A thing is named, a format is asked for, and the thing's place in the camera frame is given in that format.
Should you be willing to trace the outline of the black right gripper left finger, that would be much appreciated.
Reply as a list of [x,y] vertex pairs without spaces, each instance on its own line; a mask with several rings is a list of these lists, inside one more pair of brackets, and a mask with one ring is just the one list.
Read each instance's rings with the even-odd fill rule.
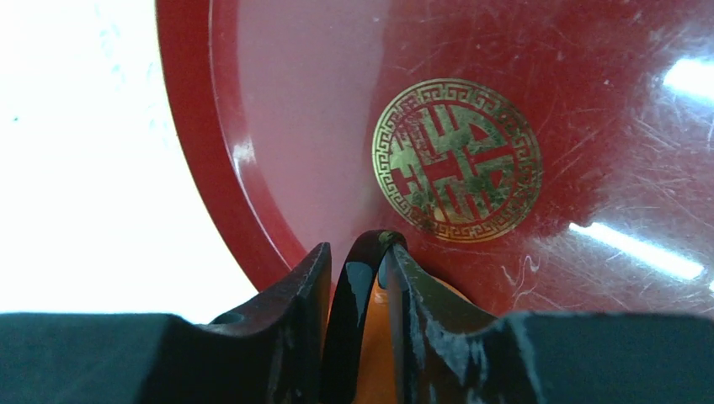
[[331,249],[197,325],[160,313],[1,317],[4,403],[314,403]]

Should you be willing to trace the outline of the orange mug black handle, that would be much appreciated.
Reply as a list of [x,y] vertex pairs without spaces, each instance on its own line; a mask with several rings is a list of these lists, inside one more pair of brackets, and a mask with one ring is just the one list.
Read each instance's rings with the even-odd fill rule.
[[385,230],[360,235],[342,267],[323,350],[319,401],[355,401],[371,292],[387,258],[394,263],[386,269],[394,397],[400,403],[482,402],[488,365],[474,332],[490,316],[421,269],[402,234]]

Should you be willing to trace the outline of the floral fern tablecloth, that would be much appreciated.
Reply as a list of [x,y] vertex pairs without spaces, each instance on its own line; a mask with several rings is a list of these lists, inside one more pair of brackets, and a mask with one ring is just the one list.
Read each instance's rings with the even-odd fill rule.
[[153,2],[2,2],[2,312],[206,323],[255,294],[179,145]]

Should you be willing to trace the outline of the round red plate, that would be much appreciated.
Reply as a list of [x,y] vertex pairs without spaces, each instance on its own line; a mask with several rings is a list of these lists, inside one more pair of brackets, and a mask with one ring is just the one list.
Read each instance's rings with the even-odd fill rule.
[[712,2],[156,8],[181,147],[256,288],[387,229],[496,315],[712,315]]

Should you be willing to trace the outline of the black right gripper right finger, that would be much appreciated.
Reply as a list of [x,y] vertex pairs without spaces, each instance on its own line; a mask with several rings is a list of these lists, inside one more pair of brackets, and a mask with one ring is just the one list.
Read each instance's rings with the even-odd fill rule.
[[517,311],[495,317],[386,255],[401,403],[710,403],[713,323],[700,316]]

